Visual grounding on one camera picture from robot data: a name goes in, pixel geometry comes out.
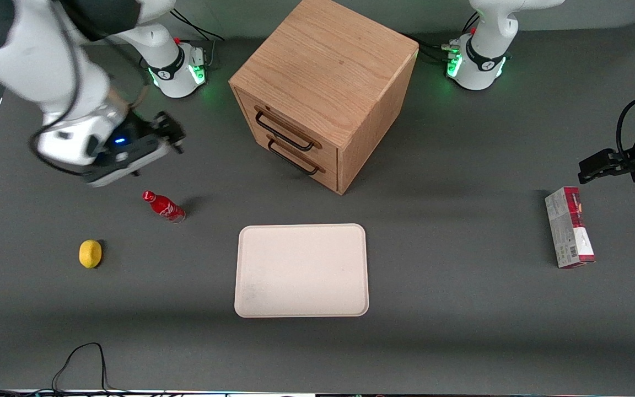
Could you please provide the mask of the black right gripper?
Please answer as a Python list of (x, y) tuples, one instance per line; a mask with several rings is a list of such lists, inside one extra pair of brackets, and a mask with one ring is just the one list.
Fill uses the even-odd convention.
[[(166, 111), (155, 116), (152, 123), (143, 120), (136, 113), (130, 113), (96, 152), (95, 166), (129, 166), (139, 160), (154, 161), (169, 153), (166, 139), (184, 139), (183, 127)], [(184, 153), (183, 141), (171, 142), (178, 154)]]

